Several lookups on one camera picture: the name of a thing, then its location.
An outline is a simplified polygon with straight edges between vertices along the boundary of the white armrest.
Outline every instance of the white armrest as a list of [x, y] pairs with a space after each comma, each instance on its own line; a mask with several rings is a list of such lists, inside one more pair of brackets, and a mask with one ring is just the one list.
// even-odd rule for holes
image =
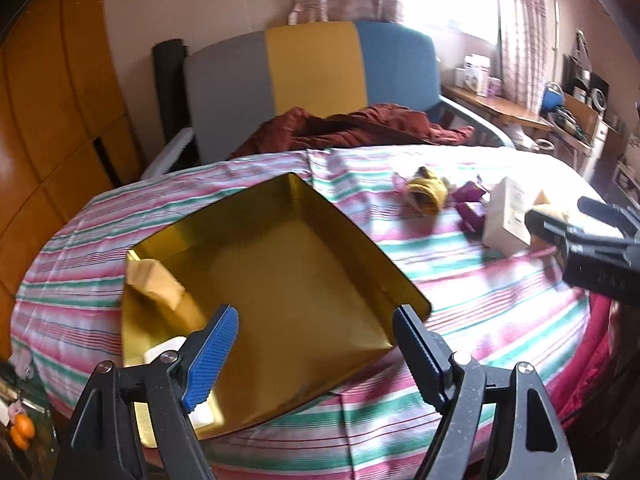
[[162, 149], [159, 155], [156, 156], [156, 160], [146, 168], [140, 180], [146, 180], [167, 173], [187, 147], [187, 144], [191, 142], [191, 139], [193, 139], [193, 128], [181, 129]]

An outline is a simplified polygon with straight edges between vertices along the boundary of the red cloth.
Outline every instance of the red cloth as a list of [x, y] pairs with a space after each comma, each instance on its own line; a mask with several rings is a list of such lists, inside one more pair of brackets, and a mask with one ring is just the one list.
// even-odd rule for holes
[[[582, 341], [567, 367], [550, 385], [551, 403], [558, 419], [562, 420], [579, 409], [597, 384], [611, 361], [609, 352], [609, 309], [611, 300], [599, 294], [590, 293], [591, 318]], [[573, 419], [562, 426], [567, 428]]]
[[344, 121], [345, 116], [326, 119], [315, 117], [302, 108], [292, 108], [260, 126], [247, 141], [232, 153], [230, 158], [257, 153], [288, 152], [308, 148], [356, 148], [358, 146], [385, 146], [390, 144], [415, 144], [428, 140], [433, 144], [463, 144], [474, 132], [472, 126], [459, 130], [444, 130], [433, 124], [423, 112], [409, 110], [399, 105], [373, 105], [349, 116], [380, 124], [404, 132], [372, 132]]

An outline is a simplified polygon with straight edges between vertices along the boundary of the orange wooden panel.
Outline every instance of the orange wooden panel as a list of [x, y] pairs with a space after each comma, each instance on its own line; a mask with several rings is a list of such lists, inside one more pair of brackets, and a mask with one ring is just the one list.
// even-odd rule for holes
[[62, 0], [62, 31], [71, 82], [93, 139], [125, 113], [111, 63], [102, 0]]
[[123, 184], [140, 178], [142, 162], [133, 143], [133, 134], [126, 117], [118, 119], [100, 135], [104, 149]]
[[71, 220], [95, 195], [113, 187], [91, 143], [71, 155], [43, 186], [65, 221]]
[[11, 357], [9, 322], [13, 309], [14, 297], [6, 291], [4, 286], [0, 285], [0, 359], [4, 361]]
[[38, 179], [15, 127], [4, 79], [4, 48], [0, 45], [0, 234], [20, 206], [38, 187]]
[[66, 69], [60, 0], [31, 0], [5, 45], [18, 129], [44, 180], [86, 140]]
[[0, 237], [0, 282], [15, 294], [42, 246], [63, 225], [40, 188], [32, 194]]

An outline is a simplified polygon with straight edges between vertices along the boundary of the sofa armrest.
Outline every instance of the sofa armrest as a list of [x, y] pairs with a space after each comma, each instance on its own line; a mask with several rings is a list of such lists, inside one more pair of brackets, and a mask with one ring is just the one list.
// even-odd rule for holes
[[511, 139], [507, 137], [507, 134], [505, 134], [504, 131], [502, 131], [494, 124], [491, 124], [486, 119], [483, 119], [479, 115], [473, 113], [470, 110], [467, 110], [465, 107], [459, 105], [456, 102], [453, 102], [451, 99], [447, 99], [444, 96], [440, 96], [440, 105], [449, 110], [457, 117], [464, 119], [479, 131], [485, 132], [489, 136], [493, 137], [500, 146], [514, 148], [513, 142], [511, 142]]
[[140, 180], [146, 180], [167, 173], [176, 163], [180, 154], [193, 140], [193, 128], [183, 128], [162, 149], [155, 160], [146, 168]]

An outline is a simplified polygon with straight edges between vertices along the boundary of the white cardboard box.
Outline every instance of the white cardboard box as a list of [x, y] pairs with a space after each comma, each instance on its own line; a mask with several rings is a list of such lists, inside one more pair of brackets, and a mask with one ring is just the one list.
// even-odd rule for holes
[[494, 187], [486, 207], [484, 245], [504, 256], [529, 247], [531, 235], [524, 225], [526, 200], [525, 190], [511, 177], [506, 176]]

